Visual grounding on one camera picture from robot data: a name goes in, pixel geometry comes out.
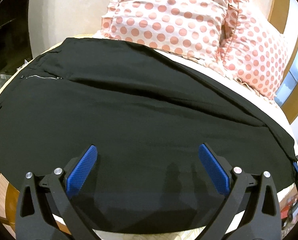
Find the right pink polka dot pillow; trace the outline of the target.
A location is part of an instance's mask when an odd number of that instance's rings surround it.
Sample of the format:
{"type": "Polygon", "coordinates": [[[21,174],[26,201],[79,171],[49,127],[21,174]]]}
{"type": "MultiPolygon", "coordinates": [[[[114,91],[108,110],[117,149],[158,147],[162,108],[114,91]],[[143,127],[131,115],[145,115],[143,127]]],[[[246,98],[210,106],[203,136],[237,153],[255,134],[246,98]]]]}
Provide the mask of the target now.
{"type": "Polygon", "coordinates": [[[223,66],[243,84],[273,100],[287,65],[284,36],[249,3],[230,4],[220,39],[223,66]]]}

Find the pink polka dot pillow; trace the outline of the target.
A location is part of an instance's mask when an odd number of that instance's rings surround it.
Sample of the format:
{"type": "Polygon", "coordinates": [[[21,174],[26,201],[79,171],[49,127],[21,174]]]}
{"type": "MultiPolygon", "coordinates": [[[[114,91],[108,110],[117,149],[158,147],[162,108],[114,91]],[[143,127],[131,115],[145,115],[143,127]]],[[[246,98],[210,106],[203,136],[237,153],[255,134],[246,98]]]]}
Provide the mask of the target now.
{"type": "Polygon", "coordinates": [[[96,37],[211,62],[231,0],[111,0],[96,37]]]}
{"type": "Polygon", "coordinates": [[[220,39],[223,66],[243,84],[273,100],[287,65],[284,36],[249,3],[230,4],[220,39]]]}

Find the black television screen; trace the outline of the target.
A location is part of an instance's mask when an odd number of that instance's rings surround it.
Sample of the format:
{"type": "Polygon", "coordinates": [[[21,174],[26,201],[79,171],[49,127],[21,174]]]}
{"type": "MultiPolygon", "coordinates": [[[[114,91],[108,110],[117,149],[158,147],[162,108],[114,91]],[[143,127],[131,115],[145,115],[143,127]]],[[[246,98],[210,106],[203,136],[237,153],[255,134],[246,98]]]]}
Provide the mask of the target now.
{"type": "Polygon", "coordinates": [[[0,74],[13,75],[33,59],[28,11],[29,0],[0,0],[0,74]]]}

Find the left pink polka dot pillow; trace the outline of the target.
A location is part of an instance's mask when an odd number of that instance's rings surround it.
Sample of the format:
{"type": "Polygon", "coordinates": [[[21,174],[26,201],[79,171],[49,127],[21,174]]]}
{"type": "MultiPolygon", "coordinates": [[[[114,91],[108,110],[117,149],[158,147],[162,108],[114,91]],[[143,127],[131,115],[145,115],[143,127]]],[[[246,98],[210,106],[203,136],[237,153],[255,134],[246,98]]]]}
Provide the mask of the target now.
{"type": "Polygon", "coordinates": [[[111,0],[96,37],[211,62],[231,0],[111,0]]]}

